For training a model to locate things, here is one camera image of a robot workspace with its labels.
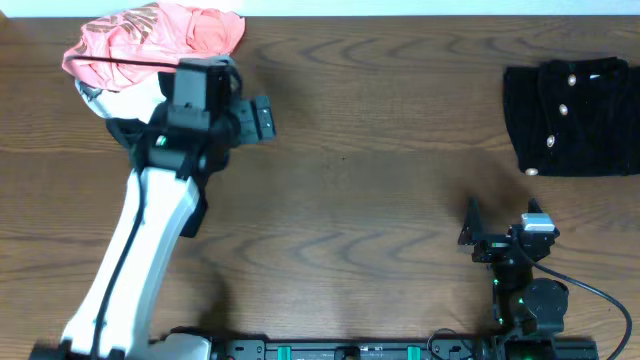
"wooden table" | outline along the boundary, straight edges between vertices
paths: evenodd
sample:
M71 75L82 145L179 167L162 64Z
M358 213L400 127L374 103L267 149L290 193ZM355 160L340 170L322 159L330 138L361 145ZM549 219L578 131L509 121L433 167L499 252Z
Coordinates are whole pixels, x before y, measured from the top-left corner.
M60 69L83 19L0 33L0 357L56 340L122 206L129 165ZM465 199L504 231L530 197L562 232L545 265L640 318L638 177L527 177L501 104L506 65L640 59L631 17L249 18L234 56L278 138L234 150L181 239L153 320L271 338L422 337L491 327L491 273L456 245ZM565 335L602 357L624 330L570 287ZM639 337L624 359L640 357Z

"tabletop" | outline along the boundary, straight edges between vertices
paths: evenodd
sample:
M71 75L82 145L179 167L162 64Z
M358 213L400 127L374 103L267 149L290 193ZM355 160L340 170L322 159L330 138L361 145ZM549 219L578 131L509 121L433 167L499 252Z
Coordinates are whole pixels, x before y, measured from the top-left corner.
M127 154L61 70L87 19L0 20L0 358L56 341L115 229ZM491 273L456 240L466 199L497 231L538 199L542 263L640 318L637 177L520 173L508 65L640 59L634 17L248 18L233 53L277 139L232 151L198 236L179 239L153 319L277 338L426 338L495 328ZM570 286L563 335L604 358L624 319ZM634 335L621 358L640 357Z

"folded black clothing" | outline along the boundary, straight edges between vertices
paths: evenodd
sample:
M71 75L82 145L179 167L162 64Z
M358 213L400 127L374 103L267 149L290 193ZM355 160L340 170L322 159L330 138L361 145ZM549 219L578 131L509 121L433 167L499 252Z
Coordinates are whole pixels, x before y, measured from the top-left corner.
M640 68L607 58L509 67L507 131L528 175L640 172Z

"green strip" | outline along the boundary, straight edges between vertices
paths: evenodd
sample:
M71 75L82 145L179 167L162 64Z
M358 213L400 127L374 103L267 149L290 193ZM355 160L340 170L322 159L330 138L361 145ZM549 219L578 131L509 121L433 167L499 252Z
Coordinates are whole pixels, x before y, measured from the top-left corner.
M408 360L420 360L420 348L417 346L409 346L407 348Z
M291 348L288 346L278 347L278 360L291 360Z

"pink cloth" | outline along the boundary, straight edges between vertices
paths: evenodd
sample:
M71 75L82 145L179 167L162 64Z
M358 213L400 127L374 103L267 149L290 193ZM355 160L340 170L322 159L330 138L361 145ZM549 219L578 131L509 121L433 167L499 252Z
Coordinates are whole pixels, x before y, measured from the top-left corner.
M153 3L82 26L82 38L64 57L100 56L177 64L180 58L228 55L244 34L244 19L216 9ZM90 86L120 91L158 71L139 65L73 60L62 68Z

